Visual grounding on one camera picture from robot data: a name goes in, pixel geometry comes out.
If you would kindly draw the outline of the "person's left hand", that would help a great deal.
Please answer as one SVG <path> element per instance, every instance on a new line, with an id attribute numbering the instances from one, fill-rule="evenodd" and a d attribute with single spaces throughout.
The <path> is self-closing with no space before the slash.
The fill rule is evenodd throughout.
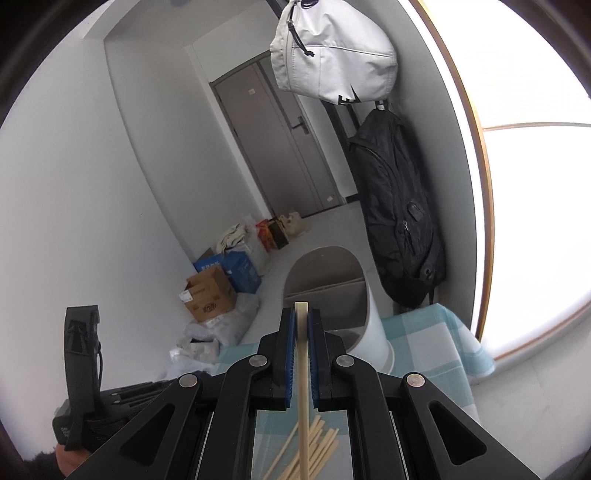
<path id="1" fill-rule="evenodd" d="M 90 457 L 90 453 L 85 449 L 66 450 L 65 446 L 61 444 L 55 447 L 54 452 L 59 470 L 65 477 L 69 476 Z"/>

